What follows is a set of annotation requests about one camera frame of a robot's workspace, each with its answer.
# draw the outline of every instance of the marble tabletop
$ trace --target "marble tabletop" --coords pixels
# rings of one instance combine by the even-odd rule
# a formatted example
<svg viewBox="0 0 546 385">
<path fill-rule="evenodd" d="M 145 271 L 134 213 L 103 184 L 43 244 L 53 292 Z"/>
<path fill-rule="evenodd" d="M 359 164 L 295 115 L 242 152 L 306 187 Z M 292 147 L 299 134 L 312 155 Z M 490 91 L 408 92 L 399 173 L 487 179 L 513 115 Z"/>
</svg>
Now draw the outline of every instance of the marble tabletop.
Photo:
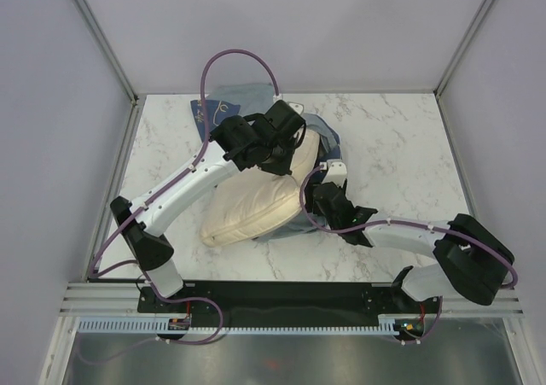
<svg viewBox="0 0 546 385">
<path fill-rule="evenodd" d="M 148 96 L 121 188 L 128 199 L 155 186 L 200 147 L 189 102 L 197 95 Z M 467 213 L 462 187 L 433 94 L 291 94 L 322 116 L 341 138 L 347 196 L 355 205 L 417 219 Z M 198 236 L 212 192 L 182 213 L 166 232 L 185 279 L 391 281 L 407 265 L 432 261 L 391 248 L 354 247 L 317 232 L 267 243 L 209 248 Z M 101 270 L 132 258 L 118 237 Z M 136 278 L 128 265 L 108 277 Z"/>
</svg>

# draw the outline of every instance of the beige pillow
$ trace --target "beige pillow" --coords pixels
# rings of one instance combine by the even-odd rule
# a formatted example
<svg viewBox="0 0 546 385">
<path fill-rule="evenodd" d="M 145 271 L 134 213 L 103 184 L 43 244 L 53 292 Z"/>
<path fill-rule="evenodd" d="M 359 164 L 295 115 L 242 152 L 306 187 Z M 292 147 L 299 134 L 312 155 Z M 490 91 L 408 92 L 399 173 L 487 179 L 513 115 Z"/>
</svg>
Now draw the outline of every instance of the beige pillow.
<svg viewBox="0 0 546 385">
<path fill-rule="evenodd" d="M 221 183 L 200 230 L 211 247 L 262 236 L 299 212 L 299 187 L 317 160 L 320 136 L 307 130 L 292 158 L 291 176 L 276 176 L 257 167 Z"/>
</svg>

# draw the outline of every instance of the wire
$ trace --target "wire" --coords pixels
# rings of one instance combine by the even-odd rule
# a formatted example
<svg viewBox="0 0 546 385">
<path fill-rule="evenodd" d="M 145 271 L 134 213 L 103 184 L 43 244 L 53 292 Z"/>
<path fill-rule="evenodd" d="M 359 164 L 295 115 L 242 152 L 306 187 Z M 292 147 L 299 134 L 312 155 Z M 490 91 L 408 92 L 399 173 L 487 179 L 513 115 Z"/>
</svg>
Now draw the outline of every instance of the wire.
<svg viewBox="0 0 546 385">
<path fill-rule="evenodd" d="M 138 282 L 140 281 L 140 278 L 143 277 L 144 274 L 142 274 L 139 278 L 137 278 L 135 280 L 135 285 L 136 285 L 136 289 L 138 290 L 138 292 L 140 293 L 140 295 L 144 295 L 144 293 L 142 292 L 142 289 L 138 286 Z"/>
<path fill-rule="evenodd" d="M 427 314 L 427 312 L 425 311 L 425 306 L 421 304 L 419 304 L 419 307 L 421 308 L 421 316 L 419 317 L 419 322 L 422 323 L 424 320 L 425 320 L 425 315 Z"/>
<path fill-rule="evenodd" d="M 122 355 L 125 355 L 129 351 L 132 351 L 133 349 L 138 348 L 141 345 L 144 345 L 144 344 L 147 344 L 147 343 L 153 342 L 153 341 L 158 341 L 158 340 L 156 340 L 155 336 L 146 338 L 146 339 L 141 340 L 139 342 L 135 342 L 134 344 L 129 345 L 127 348 L 124 348 L 121 351 L 119 351 L 118 353 L 115 353 L 114 355 L 111 355 L 111 356 L 109 356 L 107 358 L 92 361 L 92 360 L 87 359 L 86 357 L 84 357 L 82 355 L 81 347 L 79 346 L 80 340 L 78 339 L 76 344 L 75 344 L 75 352 L 76 352 L 76 355 L 78 356 L 79 360 L 82 361 L 84 364 L 91 365 L 91 366 L 97 366 L 97 365 L 107 364 L 108 362 L 110 362 L 110 361 L 112 361 L 112 360 L 114 360 L 114 359 L 116 359 L 116 358 L 118 358 L 118 357 L 120 357 Z"/>
<path fill-rule="evenodd" d="M 203 155 L 205 155 L 206 148 L 208 147 L 208 144 L 209 144 L 209 142 L 207 140 L 208 140 L 208 137 L 209 137 L 209 134 L 210 134 L 210 124 L 209 124 L 209 121 L 208 121 L 208 118 L 207 118 L 208 112 L 206 111 L 206 98 L 205 98 L 206 75 L 208 74 L 208 71 L 211 68 L 211 65 L 218 58 L 221 58 L 222 56 L 229 55 L 229 54 L 247 55 L 247 56 L 250 56 L 251 58 L 255 59 L 256 61 L 258 61 L 262 65 L 262 67 L 264 67 L 264 69 L 267 71 L 267 73 L 270 75 L 271 83 L 273 84 L 273 87 L 275 89 L 275 94 L 277 96 L 279 96 L 279 94 L 280 94 L 279 85 L 276 82 L 275 75 L 271 71 L 270 67 L 265 63 L 265 61 L 262 58 L 260 58 L 259 56 L 253 54 L 252 52 L 250 52 L 248 50 L 232 49 L 232 50 L 223 50 L 222 52 L 218 52 L 215 56 L 213 56 L 206 63 L 205 68 L 203 69 L 203 73 L 201 74 L 200 100 L 201 100 L 201 109 L 202 109 L 203 116 L 204 116 L 204 119 L 203 119 L 203 123 L 204 123 L 204 126 L 205 126 L 205 137 L 204 137 L 204 139 L 206 139 L 206 140 L 205 140 L 205 142 L 203 142 L 203 145 L 201 146 L 201 149 L 200 149 L 199 153 L 197 154 L 194 161 L 192 162 L 193 167 L 197 166 L 200 163 L 200 160 L 203 157 Z M 96 264 L 99 262 L 99 260 L 101 259 L 102 255 L 104 254 L 106 249 L 110 246 L 110 244 L 112 244 L 113 240 L 117 236 L 119 236 L 121 234 L 121 232 L 123 230 L 125 230 L 125 228 L 134 219 L 136 219 L 140 215 L 140 213 L 142 213 L 144 211 L 144 207 L 147 207 L 150 204 L 152 204 L 161 195 L 163 195 L 166 191 L 168 191 L 172 186 L 174 186 L 176 183 L 178 183 L 180 180 L 182 180 L 184 177 L 186 177 L 188 175 L 188 173 L 190 173 L 190 172 L 191 172 L 191 169 L 189 169 L 189 168 L 187 168 L 187 169 L 183 170 L 182 172 L 180 172 L 173 180 L 171 180 L 170 182 L 165 184 L 161 189 L 157 190 L 153 195 L 151 195 L 144 202 L 144 204 L 141 207 L 137 207 L 136 210 L 121 225 L 119 225 L 119 227 L 115 230 L 115 232 L 112 233 L 112 235 L 101 245 L 99 250 L 96 252 L 95 258 L 90 262 L 89 268 L 87 270 L 87 274 L 88 274 L 89 278 L 101 277 L 101 276 L 107 274 L 107 272 L 113 271 L 116 268 L 121 267 L 122 265 L 137 264 L 137 262 L 135 260 L 122 261 L 121 263 L 112 265 L 111 267 L 109 267 L 106 270 L 95 273 Z"/>
<path fill-rule="evenodd" d="M 204 126 L 205 126 L 205 142 L 203 142 L 203 145 L 201 146 L 201 149 L 199 151 L 199 153 L 197 154 L 197 156 L 195 157 L 194 161 L 192 162 L 192 166 L 197 166 L 199 163 L 200 163 L 200 160 L 201 158 L 203 157 L 203 155 L 205 154 L 206 152 L 206 148 L 208 147 L 208 138 L 209 138 L 209 134 L 210 134 L 210 125 L 209 125 L 209 121 L 208 121 L 208 112 L 206 110 L 206 98 L 205 98 L 205 82 L 206 82 L 206 75 L 208 74 L 208 71 L 209 69 L 211 68 L 211 65 L 218 59 L 218 58 L 221 58 L 222 56 L 225 56 L 225 55 L 228 55 L 228 54 L 242 54 L 242 55 L 247 55 L 247 56 L 250 56 L 251 58 L 255 59 L 256 61 L 258 61 L 264 68 L 265 70 L 267 71 L 267 73 L 270 75 L 270 78 L 271 78 L 271 83 L 273 84 L 273 87 L 275 89 L 275 94 L 277 96 L 279 96 L 280 94 L 280 91 L 279 91 L 279 86 L 278 86 L 278 83 L 276 82 L 276 78 L 275 78 L 275 75 L 273 74 L 273 72 L 271 71 L 270 67 L 265 63 L 265 61 L 263 61 L 259 56 L 253 54 L 252 52 L 249 52 L 247 50 L 236 50 L 236 49 L 233 49 L 233 50 L 223 50 L 222 52 L 218 52 L 215 56 L 213 56 L 205 65 L 205 68 L 203 69 L 203 73 L 201 75 L 201 81 L 200 81 L 200 100 L 201 100 L 201 109 L 202 109 L 202 112 L 203 112 L 203 116 L 204 116 L 204 119 L 203 119 L 203 122 L 204 122 Z M 142 213 L 144 211 L 144 207 L 147 207 L 149 206 L 150 204 L 152 204 L 155 200 L 157 200 L 161 195 L 163 195 L 166 191 L 168 191 L 173 185 L 175 185 L 176 183 L 178 183 L 180 180 L 182 180 L 185 176 L 188 175 L 188 173 L 190 172 L 190 169 L 187 168 L 185 170 L 183 170 L 182 172 L 180 172 L 173 180 L 171 180 L 170 182 L 168 182 L 167 184 L 165 184 L 162 188 L 160 188 L 157 192 L 155 192 L 153 195 L 151 195 L 145 202 L 144 204 L 141 206 L 141 207 L 138 207 L 134 213 L 132 213 L 121 225 L 119 225 L 119 227 L 116 229 L 116 231 L 101 245 L 101 247 L 99 248 L 99 250 L 96 252 L 96 255 L 95 255 L 95 258 L 90 262 L 89 264 L 89 268 L 87 270 L 87 274 L 88 274 L 88 277 L 89 278 L 96 278 L 96 277 L 102 277 L 106 274 L 108 274 L 110 271 L 113 271 L 123 265 L 129 265 L 129 264 L 138 264 L 138 262 L 136 260 L 125 260 L 125 261 L 121 261 L 117 264 L 114 264 L 114 265 L 111 265 L 110 267 L 108 267 L 106 270 L 103 270 L 103 271 L 99 271 L 99 272 L 95 272 L 95 268 L 96 268 L 96 265 L 97 263 L 100 261 L 101 257 L 104 255 L 104 252 L 107 250 L 107 248 L 110 246 L 110 244 L 112 244 L 113 240 L 119 236 L 121 234 L 121 232 L 136 218 L 138 217 L 138 215 L 140 213 Z M 203 345 L 203 344 L 207 344 L 209 343 L 212 339 L 214 339 L 219 333 L 220 331 L 222 330 L 223 326 L 224 326 L 224 315 L 222 313 L 222 310 L 220 309 L 220 307 L 218 306 L 218 304 L 216 302 L 214 302 L 213 300 L 209 300 L 208 298 L 205 298 L 205 297 L 188 297 L 188 298 L 183 298 L 183 299 L 176 299 L 176 300 L 170 300 L 166 297 L 164 297 L 163 295 L 161 295 L 161 293 L 159 292 L 159 290 L 157 289 L 157 287 L 155 287 L 155 285 L 152 283 L 152 279 L 149 277 L 149 275 L 147 274 L 147 272 L 143 272 L 143 275 L 146 277 L 146 279 L 148 281 L 150 281 L 150 287 L 151 289 L 154 291 L 155 295 L 160 299 L 162 300 L 163 302 L 166 302 L 166 303 L 169 303 L 169 304 L 181 304 L 181 303 L 190 303 L 191 301 L 201 301 L 201 302 L 205 302 L 205 303 L 208 303 L 210 305 L 212 305 L 216 311 L 218 312 L 218 316 L 220 318 L 220 321 L 219 321 L 219 324 L 218 324 L 218 327 L 217 329 L 211 334 L 209 335 L 207 338 L 205 338 L 204 340 L 199 340 L 199 341 L 184 341 L 184 340 L 170 340 L 172 342 L 175 342 L 175 343 L 178 343 L 178 344 L 184 344 L 184 345 Z M 120 353 L 116 353 L 115 355 L 113 355 L 112 357 L 109 357 L 107 359 L 103 359 L 101 361 L 89 361 L 89 360 L 86 360 L 84 359 L 84 357 L 81 355 L 81 353 L 79 352 L 79 350 L 77 350 L 78 352 L 78 356 L 80 357 L 80 359 L 82 359 L 83 362 L 85 362 L 86 364 L 88 363 L 88 365 L 100 365 L 100 364 L 105 364 L 109 361 L 111 361 L 112 359 L 115 359 L 117 358 L 118 356 L 120 355 L 123 355 L 124 353 L 127 353 L 129 352 L 131 349 L 134 349 L 135 347 L 139 347 L 140 345 L 144 344 L 144 343 L 147 343 L 149 341 L 154 341 L 155 339 L 154 338 L 148 338 L 147 340 L 143 340 L 143 341 L 139 341 L 137 342 L 136 344 L 133 344 L 132 346 L 126 348 L 125 350 L 121 351 Z"/>
<path fill-rule="evenodd" d="M 396 220 L 396 219 L 391 219 L 391 220 L 388 220 L 388 221 L 386 219 L 385 220 L 369 221 L 368 223 L 364 223 L 364 224 L 361 224 L 361 225 L 355 225 L 355 226 L 352 226 L 352 227 L 348 227 L 346 229 L 339 229 L 339 230 L 327 229 L 323 225 L 318 224 L 310 216 L 310 214 L 307 213 L 307 210 L 305 210 L 305 187 L 309 183 L 309 179 L 311 178 L 311 176 L 313 176 L 315 173 L 319 172 L 320 170 L 321 170 L 320 166 L 315 167 L 313 170 L 311 170 L 309 172 L 309 174 L 307 174 L 307 176 L 305 176 L 304 181 L 301 184 L 301 187 L 299 188 L 299 205 L 301 206 L 301 210 L 304 213 L 304 215 L 307 217 L 307 219 L 315 227 L 317 227 L 319 230 L 322 230 L 322 231 L 324 231 L 326 233 L 330 233 L 330 234 L 344 234 L 344 233 L 350 233 L 352 231 L 363 230 L 366 227 L 371 227 L 371 226 L 374 226 L 374 225 L 389 225 L 389 224 L 390 225 L 403 225 L 403 226 L 406 226 L 406 227 L 413 227 L 413 228 L 416 228 L 416 229 L 429 230 L 428 225 L 424 225 L 424 224 L 421 224 L 421 223 L 416 223 L 414 221 Z M 512 275 L 512 281 L 510 281 L 509 283 L 503 284 L 501 286 L 501 289 L 511 289 L 518 283 L 518 273 L 516 272 L 516 270 L 512 267 L 512 265 L 504 257 L 502 257 L 495 250 L 493 250 L 493 248 L 491 248 L 489 246 L 486 246 L 481 241 L 476 240 L 475 238 L 473 238 L 471 236 L 467 236 L 466 234 L 461 233 L 459 231 L 445 229 L 443 227 L 438 227 L 438 226 L 434 226 L 432 228 L 432 231 L 437 231 L 438 233 L 449 234 L 450 236 L 455 236 L 455 237 L 458 237 L 458 238 L 460 238 L 460 239 L 462 239 L 462 240 L 464 240 L 466 242 L 469 242 L 470 244 L 473 244 L 474 246 L 479 247 L 482 250 L 486 251 L 491 257 L 493 257 L 495 260 L 497 260 L 499 263 L 501 263 L 504 267 L 506 267 L 506 269 Z"/>
<path fill-rule="evenodd" d="M 408 330 L 404 330 L 404 333 L 408 334 L 409 336 L 411 336 L 412 338 L 415 338 L 416 340 L 420 340 L 422 338 L 422 336 L 418 336 L 418 335 L 415 335 L 415 334 L 411 334 Z"/>
<path fill-rule="evenodd" d="M 301 131 L 301 136 L 299 137 L 299 139 L 297 140 L 295 146 L 294 146 L 294 149 L 297 149 L 299 148 L 299 146 L 301 146 L 304 142 L 304 139 L 305 139 L 305 133 L 307 132 L 307 122 L 304 120 L 304 128 L 303 130 Z"/>
<path fill-rule="evenodd" d="M 436 329 L 436 326 L 438 324 L 438 320 L 440 319 L 440 315 L 442 314 L 442 305 L 444 304 L 444 298 L 443 297 L 438 297 L 438 312 L 436 312 L 436 317 L 434 317 L 434 320 L 433 320 L 433 323 L 431 324 L 430 328 L 420 337 L 418 338 L 415 338 L 414 340 L 404 340 L 404 341 L 399 341 L 399 340 L 396 340 L 396 339 L 393 339 L 393 338 L 390 338 L 390 337 L 387 337 L 387 338 L 383 338 L 389 342 L 396 342 L 397 344 L 402 344 L 402 345 L 413 345 L 413 344 L 421 344 L 421 342 L 426 339 L 429 335 L 432 334 L 432 332 Z"/>
</svg>

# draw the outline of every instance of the white wall panel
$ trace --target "white wall panel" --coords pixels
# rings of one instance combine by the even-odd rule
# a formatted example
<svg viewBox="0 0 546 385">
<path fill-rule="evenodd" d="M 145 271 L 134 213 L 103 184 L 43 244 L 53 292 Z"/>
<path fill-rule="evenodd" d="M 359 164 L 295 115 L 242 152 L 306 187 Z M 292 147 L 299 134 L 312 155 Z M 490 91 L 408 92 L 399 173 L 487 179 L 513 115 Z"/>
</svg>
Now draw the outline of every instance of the white wall panel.
<svg viewBox="0 0 546 385">
<path fill-rule="evenodd" d="M 546 362 L 546 0 L 499 0 L 443 99 L 477 210 L 515 254 Z"/>
<path fill-rule="evenodd" d="M 271 64 L 287 91 L 431 90 L 481 0 L 89 0 L 138 92 L 198 90 L 231 47 Z M 266 80 L 219 61 L 211 86 Z"/>
<path fill-rule="evenodd" d="M 70 0 L 0 0 L 0 383 L 38 382 L 129 100 Z"/>
</svg>

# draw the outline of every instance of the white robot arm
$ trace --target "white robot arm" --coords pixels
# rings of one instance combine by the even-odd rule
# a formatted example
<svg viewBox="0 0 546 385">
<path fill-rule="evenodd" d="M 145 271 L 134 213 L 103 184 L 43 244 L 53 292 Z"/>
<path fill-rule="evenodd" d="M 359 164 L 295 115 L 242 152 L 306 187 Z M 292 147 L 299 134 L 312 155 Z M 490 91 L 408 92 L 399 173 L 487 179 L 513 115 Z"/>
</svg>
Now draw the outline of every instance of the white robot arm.
<svg viewBox="0 0 546 385">
<path fill-rule="evenodd" d="M 297 137 L 302 126 L 304 130 Z M 230 117 L 211 132 L 206 153 L 197 166 L 192 166 L 194 159 L 189 160 L 133 201 L 121 196 L 114 199 L 111 209 L 118 224 L 137 208 L 144 208 L 125 228 L 123 236 L 139 266 L 163 296 L 172 296 L 183 287 L 172 261 L 173 248 L 164 237 L 172 221 L 200 196 L 246 168 L 258 166 L 277 175 L 289 174 L 293 151 L 304 135 L 305 120 L 283 101 L 276 102 L 266 114 Z M 187 169 L 182 180 L 146 206 L 150 195 Z M 371 208 L 354 207 L 346 199 L 346 167 L 342 161 L 331 160 L 316 170 L 326 175 L 306 188 L 307 211 L 324 216 L 330 232 L 339 233 L 350 244 L 399 248 L 438 261 L 401 271 L 392 284 L 401 309 L 408 301 L 421 302 L 452 293 L 483 305 L 493 301 L 514 256 L 474 218 L 459 214 L 453 221 L 435 223 L 388 218 Z M 457 233 L 469 239 L 454 236 Z M 468 246 L 469 240 L 487 245 L 495 254 Z"/>
</svg>

